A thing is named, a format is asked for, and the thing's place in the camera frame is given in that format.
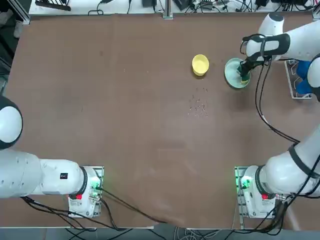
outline black sticker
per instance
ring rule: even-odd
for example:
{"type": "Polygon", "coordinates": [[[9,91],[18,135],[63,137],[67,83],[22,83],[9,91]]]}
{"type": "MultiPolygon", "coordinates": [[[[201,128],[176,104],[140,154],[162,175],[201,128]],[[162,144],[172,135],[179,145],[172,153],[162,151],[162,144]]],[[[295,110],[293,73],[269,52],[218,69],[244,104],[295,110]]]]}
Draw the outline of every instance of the black sticker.
{"type": "Polygon", "coordinates": [[[60,173],[60,179],[68,179],[68,173],[60,173]]]}

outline green plate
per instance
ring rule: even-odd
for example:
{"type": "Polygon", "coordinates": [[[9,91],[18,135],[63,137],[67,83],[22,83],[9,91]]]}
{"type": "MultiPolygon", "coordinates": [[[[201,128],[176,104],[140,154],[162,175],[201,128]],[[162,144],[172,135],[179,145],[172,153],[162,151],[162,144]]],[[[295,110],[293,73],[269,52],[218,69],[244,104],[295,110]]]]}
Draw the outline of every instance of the green plate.
{"type": "Polygon", "coordinates": [[[232,58],[226,63],[224,67],[224,76],[226,81],[236,89],[242,89],[250,82],[251,73],[249,72],[249,80],[246,83],[241,83],[242,77],[237,71],[237,68],[242,61],[243,60],[240,58],[232,58]]]}

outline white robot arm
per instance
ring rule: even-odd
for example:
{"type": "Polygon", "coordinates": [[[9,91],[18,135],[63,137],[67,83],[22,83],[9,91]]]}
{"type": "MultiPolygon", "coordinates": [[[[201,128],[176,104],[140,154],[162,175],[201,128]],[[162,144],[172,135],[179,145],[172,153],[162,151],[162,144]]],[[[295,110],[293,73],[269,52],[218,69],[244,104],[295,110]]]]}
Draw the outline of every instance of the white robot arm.
{"type": "Polygon", "coordinates": [[[239,72],[246,76],[256,66],[264,64],[266,58],[278,60],[280,57],[311,61],[307,72],[307,82],[313,94],[320,101],[320,21],[303,25],[283,33],[284,17],[277,13],[268,14],[258,33],[246,36],[247,58],[241,63],[239,72]]]}
{"type": "MultiPolygon", "coordinates": [[[[270,13],[262,22],[258,34],[244,37],[247,58],[238,68],[243,77],[269,58],[280,56],[311,61],[307,81],[320,101],[320,21],[282,33],[284,18],[270,13]]],[[[286,152],[271,157],[263,166],[250,166],[241,179],[249,217],[264,218],[275,207],[276,195],[297,193],[320,156],[320,125],[304,141],[286,152]]],[[[320,166],[315,168],[301,194],[314,190],[320,179],[320,166]]],[[[317,187],[311,196],[319,196],[317,187]]]]}
{"type": "Polygon", "coordinates": [[[101,179],[94,168],[7,149],[17,142],[22,130],[19,108],[0,96],[0,198],[68,195],[71,212],[86,217],[97,215],[100,191],[96,187],[101,187],[101,179]]]}

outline brown table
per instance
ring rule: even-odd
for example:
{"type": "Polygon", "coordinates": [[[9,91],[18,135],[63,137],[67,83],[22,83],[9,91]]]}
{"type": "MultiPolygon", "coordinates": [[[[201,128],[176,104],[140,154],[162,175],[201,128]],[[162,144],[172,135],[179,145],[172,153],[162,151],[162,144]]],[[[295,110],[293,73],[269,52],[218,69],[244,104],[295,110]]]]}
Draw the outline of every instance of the brown table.
{"type": "MultiPolygon", "coordinates": [[[[14,148],[39,158],[104,166],[105,188],[158,219],[182,227],[230,228],[234,167],[264,164],[290,145],[256,113],[258,71],[242,90],[231,89],[224,79],[225,63],[245,57],[239,53],[242,37],[256,33],[264,16],[33,20],[23,29],[7,89],[24,117],[14,148]],[[203,79],[191,71],[196,54],[210,61],[203,79]],[[206,112],[190,110],[197,100],[206,112]]],[[[287,13],[284,29],[311,21],[310,13],[287,13]]],[[[319,123],[319,106],[314,99],[292,100],[284,64],[273,64],[262,104],[270,123],[301,139],[319,123]]],[[[36,199],[68,207],[66,196],[36,199]]],[[[66,225],[20,199],[0,201],[1,227],[66,225]]],[[[287,228],[297,219],[300,229],[318,230],[319,206],[298,199],[287,228]]],[[[154,224],[113,201],[110,208],[118,226],[154,224]]],[[[107,211],[97,219],[108,222],[107,211]]],[[[246,220],[247,227],[256,225],[246,220]]]]}

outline yellow bowl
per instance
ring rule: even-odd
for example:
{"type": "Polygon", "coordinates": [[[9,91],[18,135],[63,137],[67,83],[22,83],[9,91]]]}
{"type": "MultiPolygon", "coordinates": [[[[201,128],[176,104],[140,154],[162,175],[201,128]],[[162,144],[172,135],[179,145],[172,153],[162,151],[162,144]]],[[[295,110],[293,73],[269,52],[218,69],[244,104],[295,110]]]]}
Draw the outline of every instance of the yellow bowl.
{"type": "Polygon", "coordinates": [[[198,54],[192,59],[192,69],[195,75],[202,76],[209,69],[209,60],[205,55],[198,54]]]}

